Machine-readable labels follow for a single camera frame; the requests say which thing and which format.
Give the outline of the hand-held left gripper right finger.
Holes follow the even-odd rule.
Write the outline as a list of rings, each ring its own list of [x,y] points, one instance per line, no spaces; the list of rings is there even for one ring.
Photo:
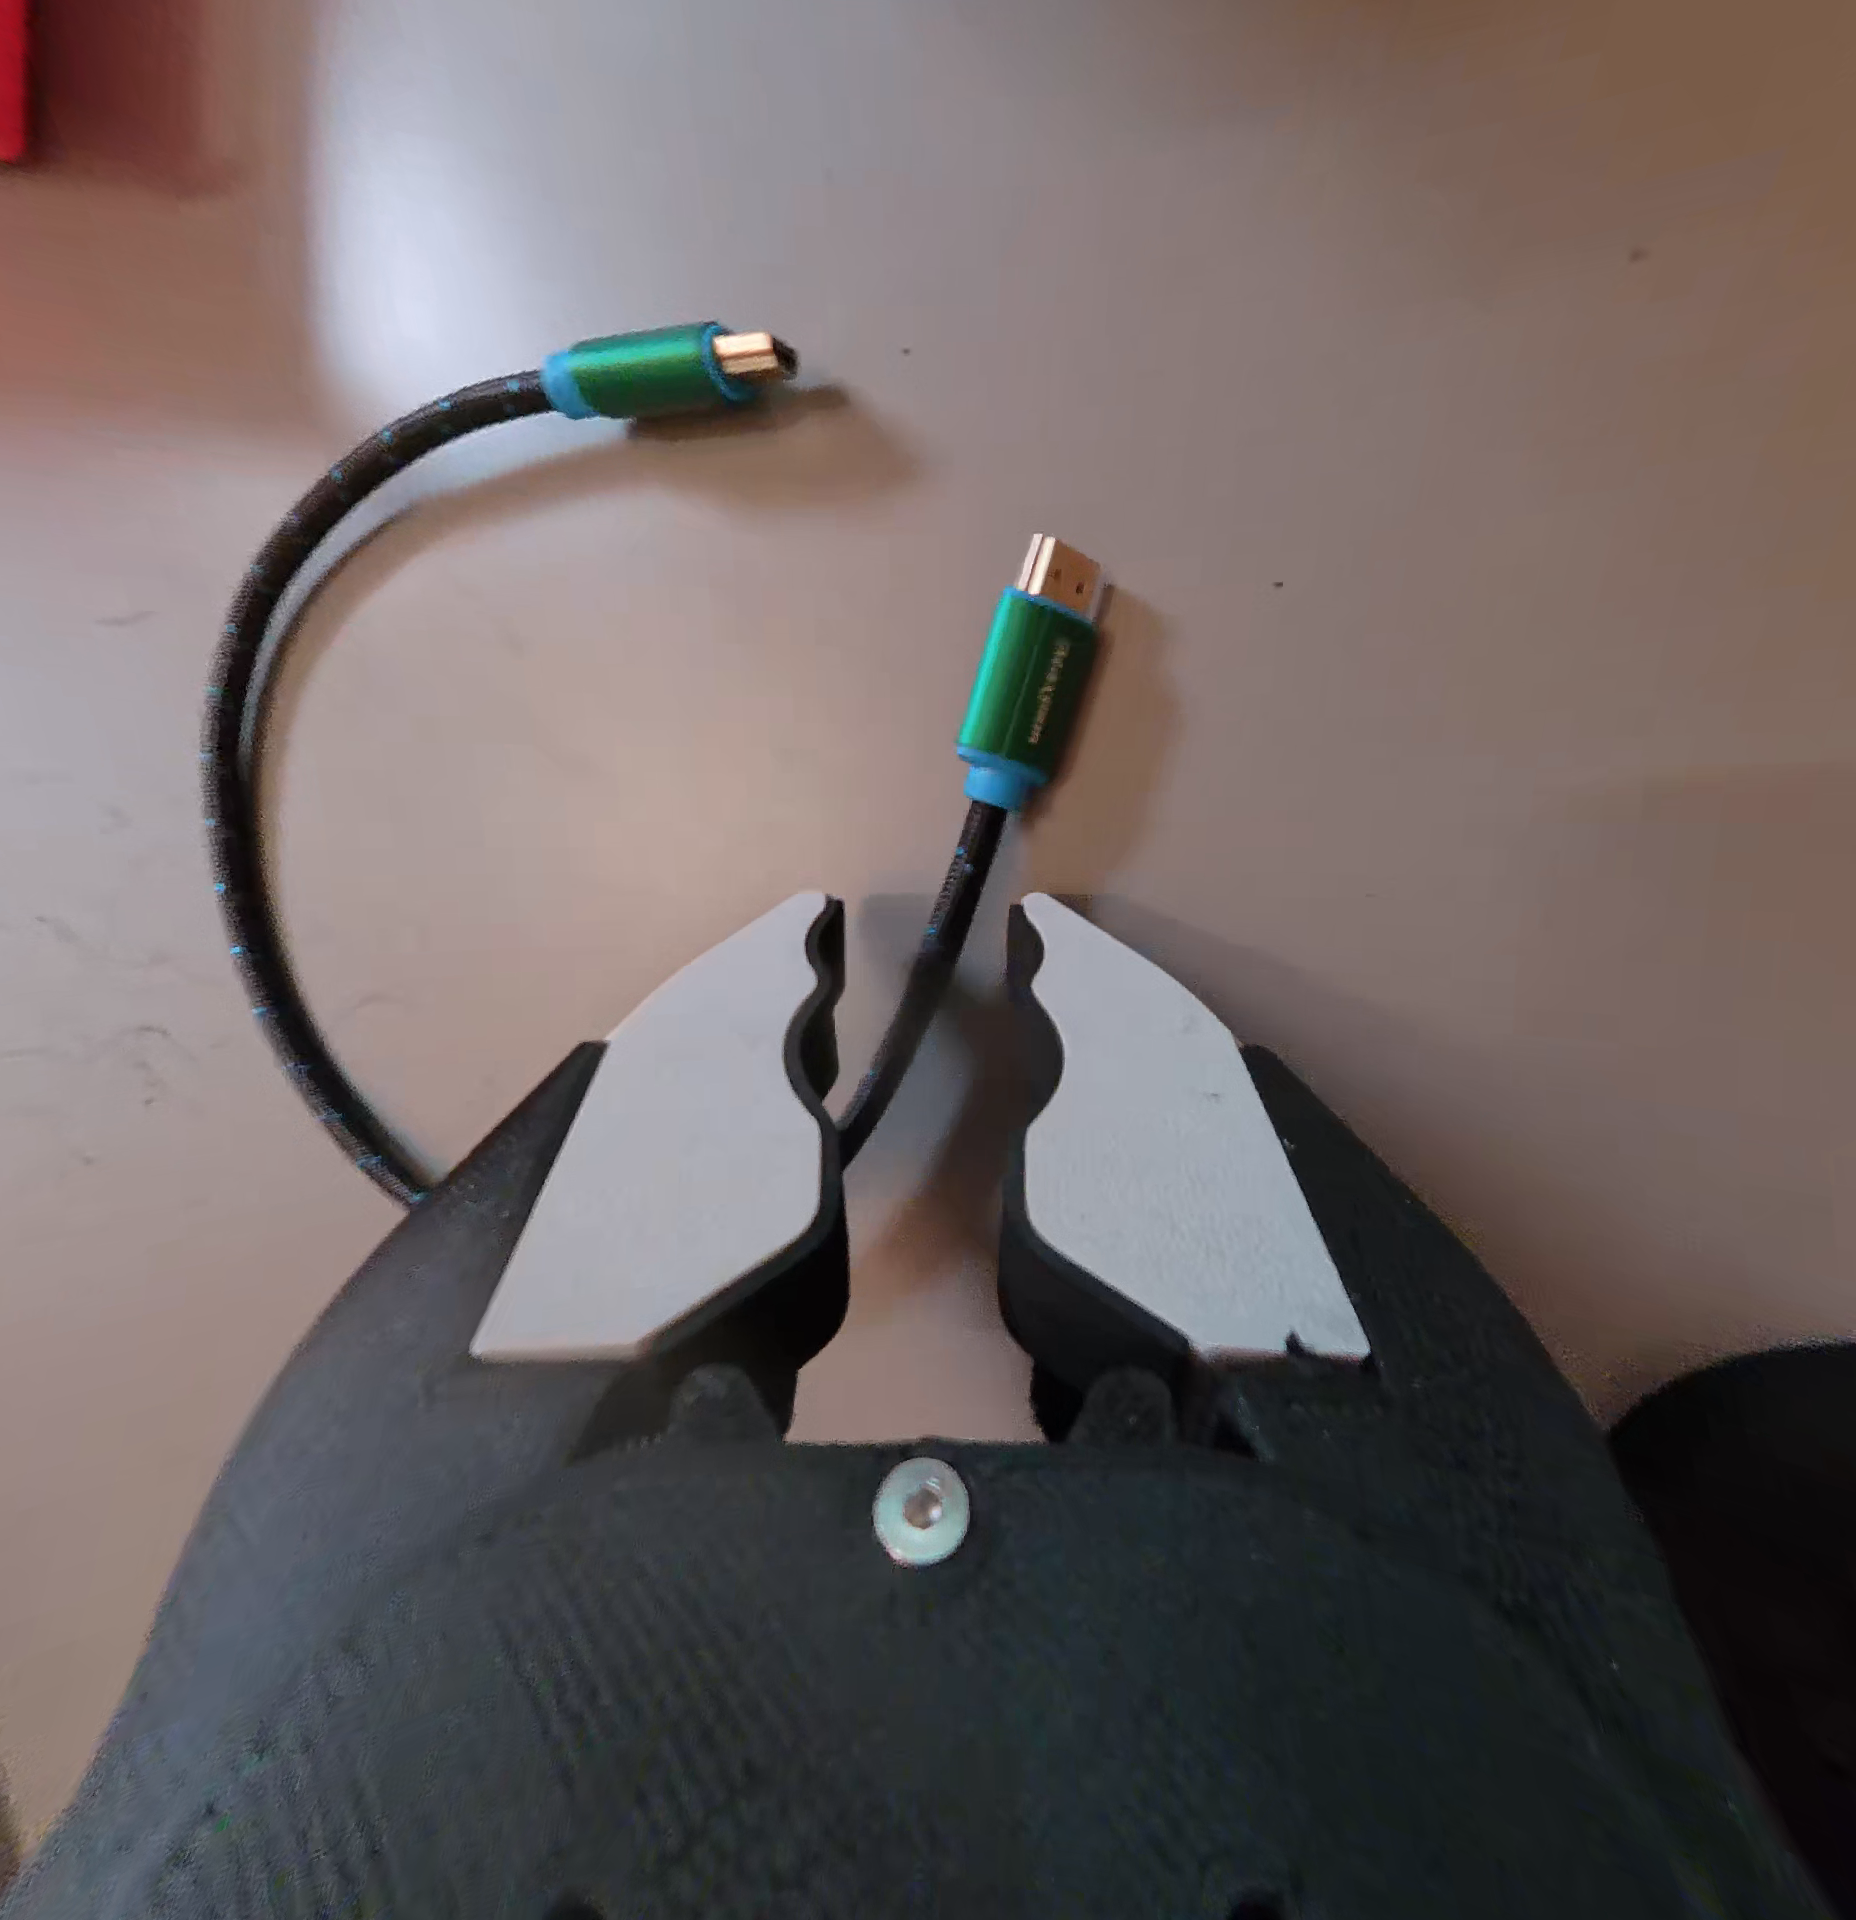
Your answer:
[[[1370,1344],[1224,1016],[1024,891],[1007,924],[1034,1114],[1000,1305],[1034,1361],[1368,1361]]]

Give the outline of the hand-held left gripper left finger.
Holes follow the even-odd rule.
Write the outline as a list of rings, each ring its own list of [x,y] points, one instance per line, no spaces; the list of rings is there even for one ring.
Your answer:
[[[630,1361],[820,1219],[832,891],[661,980],[611,1038],[466,1335],[476,1361]]]

